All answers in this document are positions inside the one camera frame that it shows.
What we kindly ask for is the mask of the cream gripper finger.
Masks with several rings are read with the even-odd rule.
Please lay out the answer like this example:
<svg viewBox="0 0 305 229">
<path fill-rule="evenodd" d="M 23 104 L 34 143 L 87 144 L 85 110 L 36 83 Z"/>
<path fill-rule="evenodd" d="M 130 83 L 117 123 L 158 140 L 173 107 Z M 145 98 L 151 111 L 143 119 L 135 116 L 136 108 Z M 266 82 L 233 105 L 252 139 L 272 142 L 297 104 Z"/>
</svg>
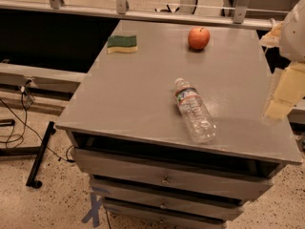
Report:
<svg viewBox="0 0 305 229">
<path fill-rule="evenodd" d="M 282 121 L 305 97 L 305 63 L 291 62 L 285 69 L 276 68 L 264 106 L 265 122 Z"/>
<path fill-rule="evenodd" d="M 277 23 L 273 18 L 270 20 L 272 28 L 259 39 L 259 45 L 266 48 L 279 47 L 283 22 Z"/>
</svg>

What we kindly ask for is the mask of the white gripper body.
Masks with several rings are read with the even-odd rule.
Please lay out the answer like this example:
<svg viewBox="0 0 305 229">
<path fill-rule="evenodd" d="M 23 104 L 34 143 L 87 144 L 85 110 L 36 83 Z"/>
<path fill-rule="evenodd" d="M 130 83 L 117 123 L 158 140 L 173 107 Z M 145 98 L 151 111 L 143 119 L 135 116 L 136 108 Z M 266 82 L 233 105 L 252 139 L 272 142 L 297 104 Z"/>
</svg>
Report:
<svg viewBox="0 0 305 229">
<path fill-rule="evenodd" d="M 283 57 L 305 62 L 305 0 L 299 0 L 285 17 L 279 43 Z"/>
</svg>

